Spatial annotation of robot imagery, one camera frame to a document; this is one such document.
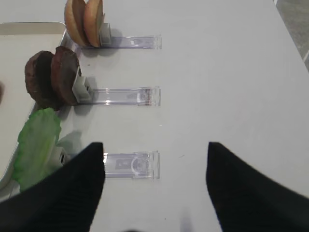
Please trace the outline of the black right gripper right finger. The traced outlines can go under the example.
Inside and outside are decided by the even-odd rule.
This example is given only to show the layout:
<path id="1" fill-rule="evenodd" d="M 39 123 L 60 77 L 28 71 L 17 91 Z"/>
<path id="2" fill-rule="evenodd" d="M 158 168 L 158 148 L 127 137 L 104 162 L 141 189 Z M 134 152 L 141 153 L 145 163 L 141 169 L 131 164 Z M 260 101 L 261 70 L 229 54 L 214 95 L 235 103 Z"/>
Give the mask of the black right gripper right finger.
<path id="1" fill-rule="evenodd" d="M 219 142 L 208 145 L 206 186 L 224 232 L 307 232 L 309 199 L 263 175 Z"/>

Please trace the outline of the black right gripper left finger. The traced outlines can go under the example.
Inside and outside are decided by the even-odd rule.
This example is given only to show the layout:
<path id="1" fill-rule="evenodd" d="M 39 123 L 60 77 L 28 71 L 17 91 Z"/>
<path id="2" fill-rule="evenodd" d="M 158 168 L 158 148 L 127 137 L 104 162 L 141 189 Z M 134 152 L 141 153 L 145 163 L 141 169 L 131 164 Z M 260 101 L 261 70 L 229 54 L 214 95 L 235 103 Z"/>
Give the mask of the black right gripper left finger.
<path id="1" fill-rule="evenodd" d="M 103 143 L 89 144 L 38 184 L 0 204 L 2 232 L 88 232 L 104 181 Z"/>

